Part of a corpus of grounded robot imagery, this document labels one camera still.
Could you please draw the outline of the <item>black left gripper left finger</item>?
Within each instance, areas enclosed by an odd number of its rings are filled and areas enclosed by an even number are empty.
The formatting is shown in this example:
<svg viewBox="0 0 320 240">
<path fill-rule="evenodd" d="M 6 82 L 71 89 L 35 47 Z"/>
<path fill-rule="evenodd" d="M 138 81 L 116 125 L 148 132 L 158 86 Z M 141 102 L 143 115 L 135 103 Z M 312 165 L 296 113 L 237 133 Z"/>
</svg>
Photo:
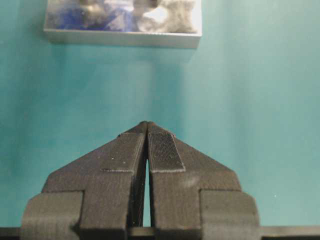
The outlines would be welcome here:
<svg viewBox="0 0 320 240">
<path fill-rule="evenodd" d="M 147 124 L 52 172 L 24 210 L 23 240 L 125 240 L 142 220 Z"/>
</svg>

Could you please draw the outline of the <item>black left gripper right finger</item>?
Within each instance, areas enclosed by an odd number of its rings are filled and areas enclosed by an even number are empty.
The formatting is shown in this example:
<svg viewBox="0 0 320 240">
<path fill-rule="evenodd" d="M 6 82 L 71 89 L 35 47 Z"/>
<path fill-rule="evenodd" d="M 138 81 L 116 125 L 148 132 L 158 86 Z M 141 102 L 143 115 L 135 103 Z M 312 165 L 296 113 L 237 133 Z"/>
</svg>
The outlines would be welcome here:
<svg viewBox="0 0 320 240">
<path fill-rule="evenodd" d="M 233 170 L 153 122 L 147 142 L 156 239 L 260 239 L 255 200 Z"/>
</svg>

